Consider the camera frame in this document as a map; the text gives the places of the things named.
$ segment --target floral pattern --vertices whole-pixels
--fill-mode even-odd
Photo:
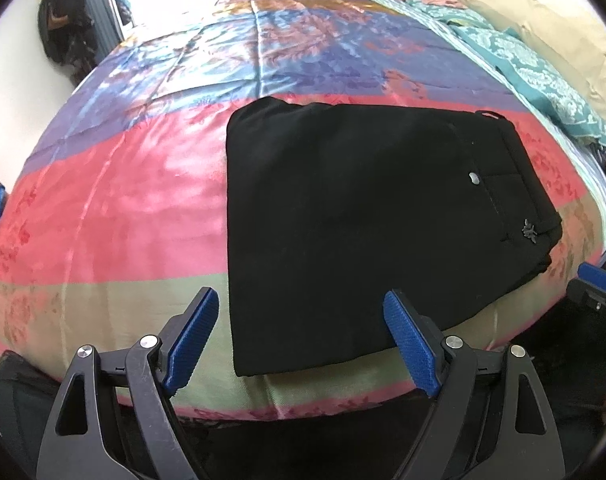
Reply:
[[[472,9],[455,9],[453,7],[429,5],[424,4],[421,0],[406,0],[405,3],[414,9],[420,10],[420,12],[424,12],[435,20],[445,23],[445,25],[470,25],[472,27],[494,30],[490,22]]]
[[[490,28],[451,28],[564,133],[606,146],[606,122],[550,63],[521,40]]]

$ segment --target colorful bedspread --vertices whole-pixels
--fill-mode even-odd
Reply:
[[[587,142],[596,140],[606,145],[606,122],[585,99],[536,52],[509,34],[494,30],[483,16],[467,9],[461,3],[455,4],[451,0],[373,1],[416,19],[438,34],[509,88],[534,114],[568,155],[596,200],[601,213],[606,247],[606,176],[590,150],[586,148]],[[480,34],[482,31],[502,34],[510,40],[494,43],[494,48],[489,47],[490,50],[487,50],[470,39],[470,30],[480,31]],[[502,56],[502,64],[497,62],[497,56]],[[525,57],[530,64],[525,69],[526,72],[531,72],[532,67],[536,67],[536,72],[550,84],[541,89],[534,83],[526,82],[519,72],[524,68],[519,62],[521,57]]]
[[[397,349],[299,373],[234,375],[225,127],[238,107],[270,94],[299,104],[483,108],[515,124],[563,217],[563,238],[545,274],[452,328],[473,346],[530,325],[580,262],[603,253],[598,205],[553,134],[425,24],[372,0],[220,0],[192,24],[119,47],[39,140],[0,221],[0,351],[60,378],[82,344],[129,347],[209,285],[221,314],[174,397],[179,414],[331,414],[411,390]]]

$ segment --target black pants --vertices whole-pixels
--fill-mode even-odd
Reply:
[[[547,269],[561,237],[496,115],[263,98],[230,118],[227,175],[239,376],[390,348],[392,288],[455,326]]]

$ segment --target pillow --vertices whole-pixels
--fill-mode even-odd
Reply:
[[[494,30],[490,22],[472,9],[454,9],[447,6],[424,4],[420,0],[406,0],[405,3],[445,25],[465,25]]]
[[[512,28],[606,120],[606,27],[587,0],[460,0]]]
[[[606,122],[551,64],[510,31],[466,26],[452,29],[564,133],[586,144],[596,140],[606,146]]]

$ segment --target blue curtain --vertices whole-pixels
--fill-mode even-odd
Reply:
[[[96,62],[100,63],[123,41],[123,33],[118,25],[118,16],[112,0],[85,0],[87,13],[94,20],[94,31],[98,42]]]

